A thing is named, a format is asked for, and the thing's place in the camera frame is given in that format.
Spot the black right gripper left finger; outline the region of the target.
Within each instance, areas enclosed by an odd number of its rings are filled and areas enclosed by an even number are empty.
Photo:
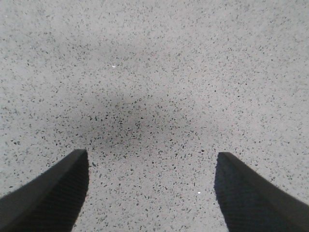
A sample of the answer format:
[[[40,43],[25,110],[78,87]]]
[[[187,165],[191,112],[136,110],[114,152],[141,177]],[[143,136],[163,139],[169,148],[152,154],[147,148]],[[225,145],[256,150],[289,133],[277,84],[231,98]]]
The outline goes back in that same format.
[[[2,232],[70,232],[89,185],[87,151],[76,149],[0,199]]]

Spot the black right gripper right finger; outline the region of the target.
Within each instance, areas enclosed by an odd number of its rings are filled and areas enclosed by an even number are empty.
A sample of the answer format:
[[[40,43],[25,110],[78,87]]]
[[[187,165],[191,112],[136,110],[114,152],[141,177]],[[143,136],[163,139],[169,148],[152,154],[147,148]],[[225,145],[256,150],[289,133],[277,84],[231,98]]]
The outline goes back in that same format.
[[[307,232],[309,206],[268,182],[236,156],[220,152],[214,190],[230,232]]]

